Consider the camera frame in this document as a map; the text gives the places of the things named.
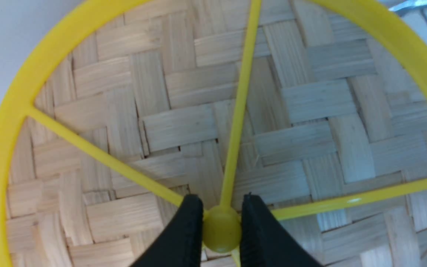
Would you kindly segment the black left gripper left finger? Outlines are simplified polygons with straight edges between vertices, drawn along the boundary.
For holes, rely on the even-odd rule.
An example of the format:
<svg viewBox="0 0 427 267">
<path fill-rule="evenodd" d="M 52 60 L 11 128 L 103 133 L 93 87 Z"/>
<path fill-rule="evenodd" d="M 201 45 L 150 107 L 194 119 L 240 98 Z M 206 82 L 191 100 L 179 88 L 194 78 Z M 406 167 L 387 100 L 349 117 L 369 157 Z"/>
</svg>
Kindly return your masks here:
<svg viewBox="0 0 427 267">
<path fill-rule="evenodd" d="M 176 214 L 132 267 L 199 267 L 203 203 L 195 194 L 183 198 Z"/>
</svg>

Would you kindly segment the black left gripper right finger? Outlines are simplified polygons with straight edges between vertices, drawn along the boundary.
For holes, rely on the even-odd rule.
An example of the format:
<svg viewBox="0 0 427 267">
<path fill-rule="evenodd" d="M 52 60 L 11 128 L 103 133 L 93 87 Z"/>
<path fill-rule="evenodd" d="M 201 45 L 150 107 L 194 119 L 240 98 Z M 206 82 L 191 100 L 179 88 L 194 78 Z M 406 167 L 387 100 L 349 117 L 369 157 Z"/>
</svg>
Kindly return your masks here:
<svg viewBox="0 0 427 267">
<path fill-rule="evenodd" d="M 321 267 L 273 216 L 260 196 L 246 194 L 242 203 L 242 267 Z"/>
</svg>

